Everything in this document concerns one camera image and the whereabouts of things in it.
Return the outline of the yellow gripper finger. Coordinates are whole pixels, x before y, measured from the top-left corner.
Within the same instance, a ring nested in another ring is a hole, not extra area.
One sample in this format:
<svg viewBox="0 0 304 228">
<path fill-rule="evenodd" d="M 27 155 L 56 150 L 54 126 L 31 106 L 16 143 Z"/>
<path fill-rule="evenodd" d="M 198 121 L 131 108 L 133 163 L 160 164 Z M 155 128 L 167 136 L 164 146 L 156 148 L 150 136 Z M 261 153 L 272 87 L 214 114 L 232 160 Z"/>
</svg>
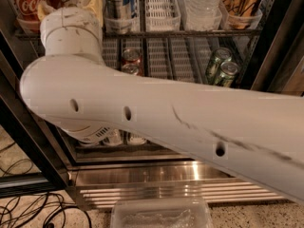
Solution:
<svg viewBox="0 0 304 228">
<path fill-rule="evenodd" d="M 40 21 L 42 21 L 46 16 L 53 13 L 55 8 L 50 6 L 45 0 L 39 2 L 37 7 L 37 16 Z"/>
<path fill-rule="evenodd" d="M 77 7 L 91 12 L 100 23 L 100 26 L 104 24 L 102 0 L 79 0 Z"/>
</svg>

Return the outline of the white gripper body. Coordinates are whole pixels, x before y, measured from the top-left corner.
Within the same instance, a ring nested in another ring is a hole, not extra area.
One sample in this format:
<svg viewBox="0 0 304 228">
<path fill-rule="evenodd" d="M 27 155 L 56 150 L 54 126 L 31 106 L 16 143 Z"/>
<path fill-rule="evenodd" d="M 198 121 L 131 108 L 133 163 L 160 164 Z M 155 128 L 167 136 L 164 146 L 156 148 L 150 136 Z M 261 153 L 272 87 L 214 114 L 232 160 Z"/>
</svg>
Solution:
<svg viewBox="0 0 304 228">
<path fill-rule="evenodd" d="M 48 37 L 58 29 L 83 29 L 94 36 L 98 45 L 102 45 L 103 32 L 101 23 L 89 10 L 77 7 L 60 8 L 47 15 L 40 25 L 40 38 L 44 47 L 47 46 Z"/>
</svg>

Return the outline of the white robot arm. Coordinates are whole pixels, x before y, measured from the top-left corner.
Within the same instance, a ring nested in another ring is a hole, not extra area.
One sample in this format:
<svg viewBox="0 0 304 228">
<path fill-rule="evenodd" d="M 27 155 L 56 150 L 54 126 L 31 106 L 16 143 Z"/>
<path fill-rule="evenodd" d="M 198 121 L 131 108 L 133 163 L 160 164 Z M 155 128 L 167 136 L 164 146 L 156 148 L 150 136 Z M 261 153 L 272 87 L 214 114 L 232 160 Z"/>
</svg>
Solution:
<svg viewBox="0 0 304 228">
<path fill-rule="evenodd" d="M 46 10 L 45 56 L 22 74 L 27 107 L 69 136 L 101 140 L 121 129 L 304 202 L 304 99 L 122 73 L 105 65 L 90 10 Z"/>
</svg>

